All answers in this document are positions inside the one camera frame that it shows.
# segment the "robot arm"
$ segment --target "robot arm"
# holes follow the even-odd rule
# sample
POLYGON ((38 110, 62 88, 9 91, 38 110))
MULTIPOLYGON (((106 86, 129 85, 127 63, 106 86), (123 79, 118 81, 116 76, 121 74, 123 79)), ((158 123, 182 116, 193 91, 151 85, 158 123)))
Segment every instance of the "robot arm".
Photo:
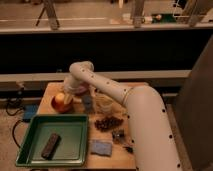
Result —
POLYGON ((137 169, 182 171, 172 130, 160 95, 150 86, 128 87, 93 72, 91 62, 70 66, 64 91, 75 90, 82 81, 106 93, 127 108, 137 169))

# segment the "wooden table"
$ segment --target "wooden table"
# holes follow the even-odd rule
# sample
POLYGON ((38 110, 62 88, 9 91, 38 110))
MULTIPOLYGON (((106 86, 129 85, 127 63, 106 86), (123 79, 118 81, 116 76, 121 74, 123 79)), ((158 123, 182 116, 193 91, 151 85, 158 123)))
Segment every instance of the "wooden table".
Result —
MULTIPOLYGON (((136 86, 138 84, 144 83, 128 83, 130 86, 136 86)), ((52 98, 61 91, 62 83, 49 83, 40 106, 38 108, 37 114, 58 114, 51 106, 52 98)), ((84 113, 84 107, 80 99, 74 99, 73 109, 67 113, 84 113)), ((89 115, 89 141, 99 139, 103 141, 109 141, 113 143, 111 132, 100 132, 94 126, 94 122, 97 119, 101 119, 106 116, 99 112, 96 104, 94 103, 94 113, 89 115)), ((113 102, 112 106, 113 116, 122 118, 124 120, 123 124, 120 126, 121 129, 124 129, 126 135, 126 141, 131 143, 131 137, 128 129, 128 119, 126 116, 126 109, 123 108, 116 102, 113 102)), ((90 154, 90 147, 88 148, 88 153, 86 156, 85 163, 83 165, 84 169, 121 169, 121 170, 135 170, 135 159, 134 155, 128 153, 121 144, 114 144, 112 148, 111 157, 103 157, 94 154, 90 154)))

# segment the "green tray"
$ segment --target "green tray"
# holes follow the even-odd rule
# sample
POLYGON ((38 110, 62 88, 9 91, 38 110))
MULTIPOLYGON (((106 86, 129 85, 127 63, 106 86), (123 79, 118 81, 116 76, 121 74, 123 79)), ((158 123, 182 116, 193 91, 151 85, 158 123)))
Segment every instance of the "green tray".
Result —
POLYGON ((28 127, 19 150, 18 167, 72 167, 85 161, 87 148, 87 115, 37 115, 28 127), (57 133, 61 140, 51 160, 41 157, 50 135, 57 133))

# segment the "black cable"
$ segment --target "black cable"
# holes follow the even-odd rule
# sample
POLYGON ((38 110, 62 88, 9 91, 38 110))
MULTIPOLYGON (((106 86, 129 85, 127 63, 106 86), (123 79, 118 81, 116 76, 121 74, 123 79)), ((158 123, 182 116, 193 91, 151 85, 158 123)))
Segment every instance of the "black cable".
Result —
POLYGON ((19 143, 18 143, 17 140, 16 140, 16 137, 15 137, 15 129, 16 129, 16 127, 17 127, 21 122, 22 122, 21 119, 17 120, 16 123, 14 124, 14 126, 13 126, 13 129, 12 129, 12 137, 13 137, 13 140, 14 140, 14 142, 16 143, 16 145, 17 145, 19 148, 20 148, 21 146, 19 145, 19 143))
POLYGON ((16 114, 18 114, 20 111, 23 111, 24 110, 24 107, 21 106, 21 102, 22 102, 22 99, 21 98, 16 98, 15 100, 12 100, 12 99, 7 99, 7 104, 6 104, 6 107, 5 107, 5 110, 6 110, 6 113, 9 115, 9 116, 15 116, 16 114), (9 108, 18 108, 15 112, 11 113, 9 111, 9 108))

